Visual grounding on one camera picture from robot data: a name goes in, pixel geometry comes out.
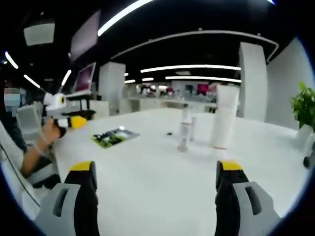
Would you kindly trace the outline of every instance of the person's hand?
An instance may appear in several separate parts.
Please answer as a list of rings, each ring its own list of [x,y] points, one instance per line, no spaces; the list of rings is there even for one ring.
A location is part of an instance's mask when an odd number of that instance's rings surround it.
[[[52,118],[46,121],[42,131],[48,144],[51,144],[60,137],[59,127],[54,124],[54,120]]]

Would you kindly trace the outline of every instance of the clear plastic bottle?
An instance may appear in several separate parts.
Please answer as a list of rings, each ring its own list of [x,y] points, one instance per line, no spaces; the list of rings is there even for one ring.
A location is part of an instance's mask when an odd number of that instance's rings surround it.
[[[195,127],[197,120],[197,105],[195,104],[191,109],[191,128],[189,133],[189,140],[193,141],[195,138]]]
[[[177,149],[180,152],[186,152],[188,150],[188,139],[190,135],[191,124],[192,124],[191,110],[188,104],[184,104],[180,129],[180,142],[177,147]]]

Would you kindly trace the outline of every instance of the paper roll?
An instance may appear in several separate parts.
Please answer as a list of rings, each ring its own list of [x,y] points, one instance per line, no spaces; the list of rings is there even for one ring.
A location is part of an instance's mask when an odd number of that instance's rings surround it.
[[[213,123],[211,147],[227,149],[235,123],[239,93],[238,87],[217,86],[218,109]]]

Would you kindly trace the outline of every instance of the black ceiling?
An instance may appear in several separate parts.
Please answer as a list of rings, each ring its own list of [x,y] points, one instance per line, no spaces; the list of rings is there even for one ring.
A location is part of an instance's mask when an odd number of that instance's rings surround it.
[[[287,18],[277,7],[267,0],[155,0],[132,12],[98,39],[98,44],[70,64],[68,52],[72,36],[80,26],[97,10],[101,10],[100,26],[116,13],[136,0],[90,0],[84,4],[66,3],[62,6],[48,3],[42,6],[28,4],[16,8],[8,6],[12,12],[11,21],[0,16],[2,32],[2,52],[8,50],[19,70],[8,63],[1,66],[2,76],[19,80],[22,86],[33,88],[24,78],[28,74],[41,86],[53,88],[60,83],[68,69],[74,72],[67,85],[71,85],[76,71],[90,62],[98,66],[108,62],[113,56],[135,45],[167,35],[189,31],[229,30],[261,35],[279,43],[279,53],[295,36]],[[56,24],[54,43],[28,47],[23,29],[38,21],[54,20]],[[231,34],[195,34],[158,41],[137,48],[112,61],[125,63],[129,78],[141,80],[154,77],[161,81],[167,75],[178,71],[163,71],[140,74],[145,68],[180,64],[238,65],[238,50],[241,41],[260,44],[268,57],[275,46],[250,37]],[[192,75],[235,78],[232,70],[194,69]],[[44,79],[52,78],[53,82]]]

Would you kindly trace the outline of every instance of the monitor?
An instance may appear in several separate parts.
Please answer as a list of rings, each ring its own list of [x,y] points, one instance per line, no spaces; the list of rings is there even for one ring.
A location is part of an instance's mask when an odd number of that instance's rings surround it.
[[[199,93],[206,93],[209,90],[208,84],[198,84],[197,85],[197,92]]]
[[[75,81],[74,85],[74,92],[91,90],[95,66],[96,62],[88,65],[87,67],[79,71],[77,80]]]
[[[71,40],[70,60],[75,61],[97,43],[100,11],[91,16],[75,33]]]

